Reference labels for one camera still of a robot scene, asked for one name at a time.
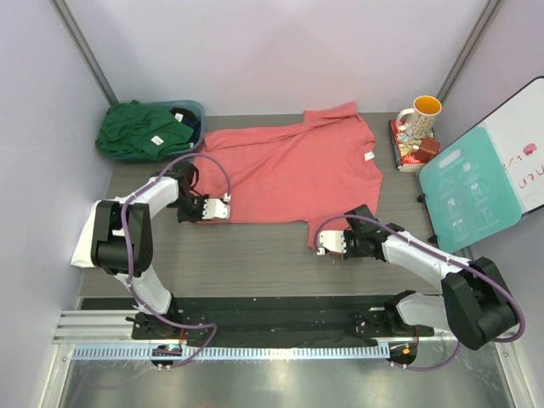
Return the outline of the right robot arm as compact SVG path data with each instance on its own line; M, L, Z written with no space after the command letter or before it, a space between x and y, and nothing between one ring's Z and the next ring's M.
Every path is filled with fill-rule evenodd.
M471 260L440 251L396 224L379 223L366 205L344 217L349 224L344 256L398 265L441 290L438 297L400 294L383 316L391 334L404 335L416 325L433 326L478 350L492 341L514 341L524 333L523 312L490 259Z

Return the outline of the pink t-shirt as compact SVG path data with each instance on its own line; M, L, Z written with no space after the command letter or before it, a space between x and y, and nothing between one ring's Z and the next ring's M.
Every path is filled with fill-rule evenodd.
M323 222L343 230L342 214L362 205L377 211L383 174L375 146L354 102L307 110L289 126L219 130L194 160L196 189L220 197L230 188L231 223L305 222L311 247Z

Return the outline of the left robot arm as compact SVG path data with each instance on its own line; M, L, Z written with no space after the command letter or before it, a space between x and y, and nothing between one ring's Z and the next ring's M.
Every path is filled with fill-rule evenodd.
M119 280L136 302L131 319L136 339L170 339L188 329L175 296L152 266L152 219L162 210L176 211L180 223L202 221L210 197L196 192L199 170L181 161L153 175L131 195L98 202L91 222L90 260Z

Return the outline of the dark navy t-shirt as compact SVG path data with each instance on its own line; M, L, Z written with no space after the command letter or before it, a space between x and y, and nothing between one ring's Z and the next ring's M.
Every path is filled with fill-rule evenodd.
M191 135L193 139L199 135L201 130L201 120L191 110L174 107L170 110L170 113L178 122L183 123L193 131Z

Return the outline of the folded white t-shirt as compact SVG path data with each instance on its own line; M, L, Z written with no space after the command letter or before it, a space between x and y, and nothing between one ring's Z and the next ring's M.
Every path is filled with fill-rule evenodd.
M71 257L71 266L81 269L91 269L95 265L91 259L91 249L93 243L94 222L96 216L96 208L99 201L96 201L90 209L88 218L83 225L82 232L76 244L76 248Z

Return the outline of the teal folding board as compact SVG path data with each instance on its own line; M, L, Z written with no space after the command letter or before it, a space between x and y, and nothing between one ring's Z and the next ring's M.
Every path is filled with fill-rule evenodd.
M521 219L516 191L483 127L472 128L423 166L419 182L445 252L468 247Z

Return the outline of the aluminium rail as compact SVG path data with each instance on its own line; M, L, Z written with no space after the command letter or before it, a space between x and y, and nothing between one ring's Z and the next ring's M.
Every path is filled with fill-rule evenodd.
M194 357L214 360L387 359L427 340L453 335L409 326L391 331L382 308L185 309L195 330L165 328L129 310L62 313L54 343L72 345L74 360L150 360L157 366Z

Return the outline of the red book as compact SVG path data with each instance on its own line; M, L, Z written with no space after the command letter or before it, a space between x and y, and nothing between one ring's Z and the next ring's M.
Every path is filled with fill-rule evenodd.
M395 165L400 172L419 173L430 161L430 158L423 160L417 158L421 145L425 145L434 155L439 153L440 143L435 140L434 132L423 139L412 138L397 128L395 120L388 121L388 130Z

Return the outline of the whiteboard with black frame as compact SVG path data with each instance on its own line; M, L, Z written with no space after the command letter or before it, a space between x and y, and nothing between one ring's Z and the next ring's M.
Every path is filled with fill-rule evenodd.
M475 125L493 144L522 214L543 208L543 77L537 76Z

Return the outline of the white mug orange inside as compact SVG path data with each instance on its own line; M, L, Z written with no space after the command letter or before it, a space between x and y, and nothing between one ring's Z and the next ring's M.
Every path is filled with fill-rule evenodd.
M399 132L414 139L426 138L442 111L441 102L433 96L422 95L413 101L413 106L402 110L396 118L395 125Z

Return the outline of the green t-shirt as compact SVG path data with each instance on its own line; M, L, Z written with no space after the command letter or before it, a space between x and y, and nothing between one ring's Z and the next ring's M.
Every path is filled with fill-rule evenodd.
M133 100L109 108L95 146L112 158L158 162L189 148L194 133L194 125L170 110Z

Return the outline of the blue plastic bin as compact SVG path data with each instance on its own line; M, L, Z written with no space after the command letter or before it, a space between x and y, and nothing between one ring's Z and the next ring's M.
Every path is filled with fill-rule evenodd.
M164 162L197 149L204 138L203 106L190 99L113 105L95 145L118 161Z

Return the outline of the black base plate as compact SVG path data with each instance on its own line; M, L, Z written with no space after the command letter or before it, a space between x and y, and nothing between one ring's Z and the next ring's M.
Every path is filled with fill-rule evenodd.
M176 298L190 331L172 338L201 346L254 349L316 349L371 346L380 337L431 337L393 316L385 295L335 297Z

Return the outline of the small brown box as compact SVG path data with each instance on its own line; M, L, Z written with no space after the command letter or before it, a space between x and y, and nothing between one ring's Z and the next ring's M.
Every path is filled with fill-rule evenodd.
M423 138L415 154L417 161L422 163L430 162L440 151L440 142L433 138Z

